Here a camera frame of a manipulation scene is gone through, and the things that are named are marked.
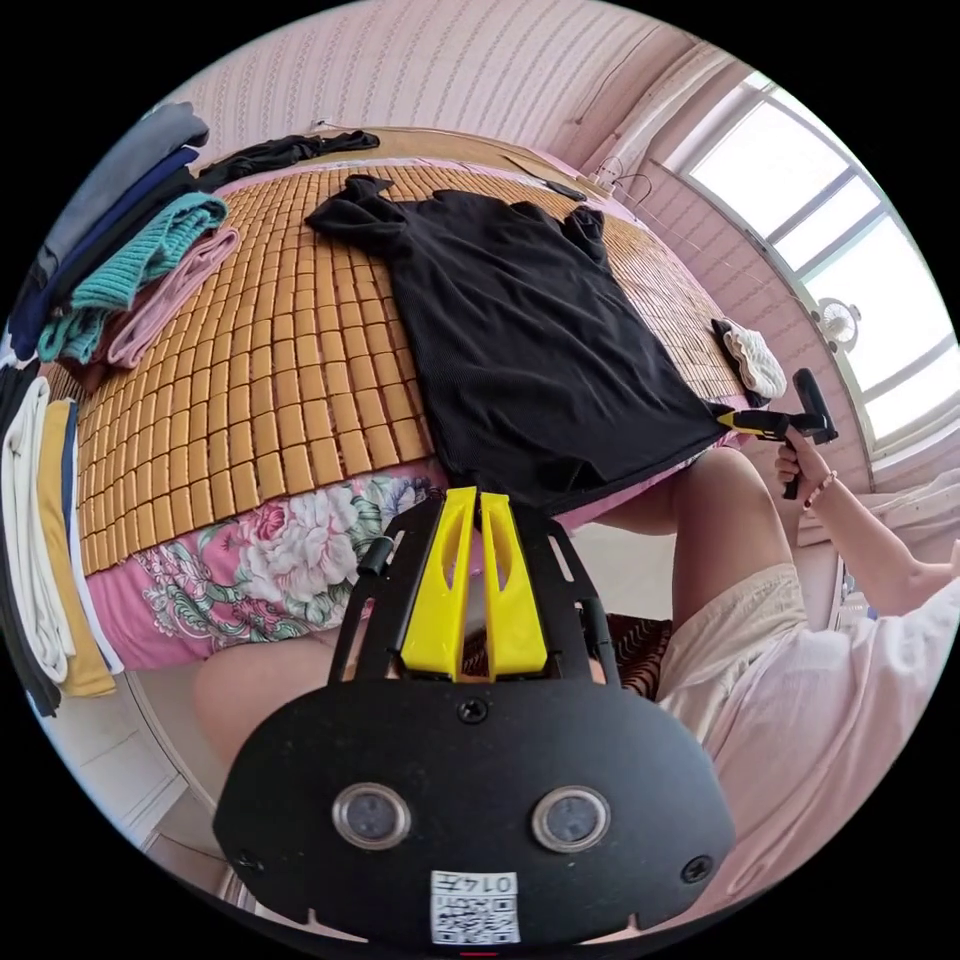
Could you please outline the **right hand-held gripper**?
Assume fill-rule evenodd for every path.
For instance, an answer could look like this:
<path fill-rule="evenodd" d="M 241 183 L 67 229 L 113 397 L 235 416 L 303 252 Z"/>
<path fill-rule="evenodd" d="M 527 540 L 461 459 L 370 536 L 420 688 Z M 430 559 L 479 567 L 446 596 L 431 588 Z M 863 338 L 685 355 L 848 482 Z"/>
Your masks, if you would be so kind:
<path fill-rule="evenodd" d="M 825 417 L 817 414 L 780 414 L 767 409 L 737 410 L 731 414 L 731 419 L 718 419 L 717 423 L 732 432 L 758 437 L 774 442 L 778 450 L 786 439 L 787 429 L 792 427 L 807 437 L 814 445 L 822 445 L 834 439 L 835 432 L 830 429 Z M 797 501 L 796 487 L 788 488 L 783 497 Z"/>

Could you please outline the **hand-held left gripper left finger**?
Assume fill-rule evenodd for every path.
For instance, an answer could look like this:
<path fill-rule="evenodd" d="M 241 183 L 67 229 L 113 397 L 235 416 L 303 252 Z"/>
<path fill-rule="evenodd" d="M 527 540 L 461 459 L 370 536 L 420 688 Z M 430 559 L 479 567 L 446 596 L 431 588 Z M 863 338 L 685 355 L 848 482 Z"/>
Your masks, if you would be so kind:
<path fill-rule="evenodd" d="M 460 487 L 439 503 L 400 653 L 410 672 L 460 674 L 476 500 L 476 488 Z"/>

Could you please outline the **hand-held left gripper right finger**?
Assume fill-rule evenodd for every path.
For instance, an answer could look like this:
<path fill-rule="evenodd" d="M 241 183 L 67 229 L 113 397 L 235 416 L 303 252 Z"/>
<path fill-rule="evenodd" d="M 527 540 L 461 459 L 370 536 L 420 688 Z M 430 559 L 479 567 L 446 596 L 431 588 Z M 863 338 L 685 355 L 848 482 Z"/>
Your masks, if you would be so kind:
<path fill-rule="evenodd" d="M 489 677 L 540 674 L 547 645 L 509 498 L 482 493 L 480 519 Z"/>

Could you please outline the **person's right hand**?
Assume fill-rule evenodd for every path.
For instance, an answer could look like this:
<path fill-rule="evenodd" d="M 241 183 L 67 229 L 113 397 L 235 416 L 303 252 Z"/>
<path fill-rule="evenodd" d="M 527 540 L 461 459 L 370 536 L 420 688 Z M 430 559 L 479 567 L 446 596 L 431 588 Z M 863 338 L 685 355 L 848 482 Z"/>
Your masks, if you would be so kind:
<path fill-rule="evenodd" d="M 809 510 L 837 478 L 815 445 L 792 427 L 787 429 L 786 439 L 778 450 L 775 469 L 783 493 L 796 487 L 794 498 L 802 503 L 804 510 Z"/>

